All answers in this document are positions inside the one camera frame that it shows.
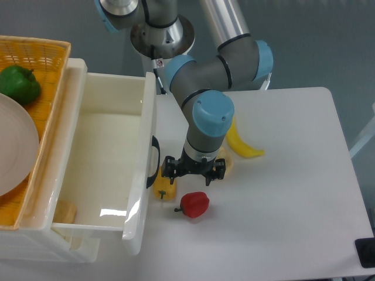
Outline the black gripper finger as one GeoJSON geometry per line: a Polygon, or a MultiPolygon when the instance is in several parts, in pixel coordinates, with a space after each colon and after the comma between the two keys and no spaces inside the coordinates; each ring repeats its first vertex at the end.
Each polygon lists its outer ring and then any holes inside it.
{"type": "Polygon", "coordinates": [[[226,160],[224,158],[214,159],[208,163],[204,171],[205,184],[209,186],[213,180],[223,180],[226,172],[226,160]]]}
{"type": "Polygon", "coordinates": [[[161,176],[169,179],[169,184],[175,181],[175,172],[178,168],[179,161],[172,156],[166,156],[162,163],[161,176]]]}

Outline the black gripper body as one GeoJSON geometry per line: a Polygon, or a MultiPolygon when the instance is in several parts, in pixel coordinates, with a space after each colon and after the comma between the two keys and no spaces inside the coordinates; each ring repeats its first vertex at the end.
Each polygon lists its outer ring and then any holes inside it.
{"type": "Polygon", "coordinates": [[[207,179],[217,179],[217,174],[214,171],[215,158],[212,160],[195,161],[188,156],[185,150],[182,150],[178,165],[175,171],[177,177],[182,177],[187,174],[199,174],[207,179]]]}

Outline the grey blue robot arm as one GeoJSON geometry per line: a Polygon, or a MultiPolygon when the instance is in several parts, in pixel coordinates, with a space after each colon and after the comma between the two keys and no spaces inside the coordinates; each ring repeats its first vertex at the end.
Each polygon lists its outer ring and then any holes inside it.
{"type": "Polygon", "coordinates": [[[171,93],[188,122],[180,158],[158,161],[156,173],[174,181],[198,174],[206,183],[223,179],[226,163],[218,158],[233,123],[234,105],[225,91],[269,75],[272,51],[254,40],[237,1],[202,1],[218,51],[198,63],[188,52],[195,41],[192,24],[178,14],[176,1],[96,1],[98,13],[110,32],[131,29],[134,49],[146,57],[161,93],[171,93]]]}

